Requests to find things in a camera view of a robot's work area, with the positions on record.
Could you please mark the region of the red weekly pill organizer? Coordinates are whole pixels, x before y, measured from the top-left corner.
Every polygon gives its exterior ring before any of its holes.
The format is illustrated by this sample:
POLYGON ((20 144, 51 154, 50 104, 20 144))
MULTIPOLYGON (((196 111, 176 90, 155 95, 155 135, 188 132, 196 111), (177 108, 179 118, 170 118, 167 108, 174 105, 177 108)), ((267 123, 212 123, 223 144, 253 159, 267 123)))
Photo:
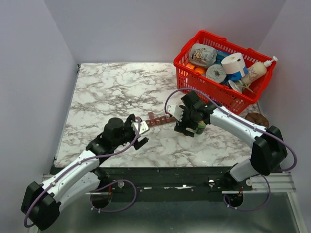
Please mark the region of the red weekly pill organizer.
POLYGON ((176 122, 176 119, 171 115, 168 116, 155 116, 153 112, 148 113, 148 119, 145 120, 148 127, 164 125, 167 123, 176 122))

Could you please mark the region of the green pill bottle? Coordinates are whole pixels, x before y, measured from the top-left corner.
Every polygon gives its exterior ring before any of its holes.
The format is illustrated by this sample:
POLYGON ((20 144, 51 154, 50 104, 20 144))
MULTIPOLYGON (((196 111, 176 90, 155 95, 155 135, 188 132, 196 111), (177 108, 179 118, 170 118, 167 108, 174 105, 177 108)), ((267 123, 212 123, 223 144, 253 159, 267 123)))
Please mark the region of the green pill bottle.
POLYGON ((203 122, 203 121, 200 121, 200 122, 198 123, 198 125, 197 125, 197 128, 196 128, 196 130, 195 130, 195 133, 196 133, 196 134, 202 134, 202 133, 204 132, 205 128, 206 128, 206 123, 203 122))

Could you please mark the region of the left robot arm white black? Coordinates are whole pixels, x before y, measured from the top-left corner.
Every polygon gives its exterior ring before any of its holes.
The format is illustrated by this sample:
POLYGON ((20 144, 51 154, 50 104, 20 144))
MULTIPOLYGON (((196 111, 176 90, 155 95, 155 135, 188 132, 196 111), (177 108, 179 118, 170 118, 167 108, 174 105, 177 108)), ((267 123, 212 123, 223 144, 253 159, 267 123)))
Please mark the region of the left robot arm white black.
POLYGON ((26 228, 49 228, 60 213, 85 193, 107 188, 108 180, 97 168, 109 157, 121 154, 133 146, 136 150, 148 142, 138 138, 148 132, 149 126, 140 117, 131 114, 126 121, 113 117, 104 130, 67 167, 42 183, 32 182, 26 188, 21 211, 26 228))

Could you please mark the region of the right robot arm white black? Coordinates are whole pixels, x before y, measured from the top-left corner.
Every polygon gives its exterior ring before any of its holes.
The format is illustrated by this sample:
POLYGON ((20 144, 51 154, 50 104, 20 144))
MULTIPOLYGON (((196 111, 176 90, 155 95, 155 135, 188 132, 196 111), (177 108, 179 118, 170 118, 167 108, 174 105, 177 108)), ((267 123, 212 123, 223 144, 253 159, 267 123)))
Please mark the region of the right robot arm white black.
POLYGON ((231 133, 251 148, 250 158, 225 173, 223 181, 227 189, 235 190, 246 178, 269 175, 287 157, 279 128, 265 128, 252 123, 214 101, 205 103, 194 90, 181 100, 181 105, 166 107, 167 113, 176 119, 176 132, 194 137, 194 130, 199 128, 200 123, 210 124, 231 133))

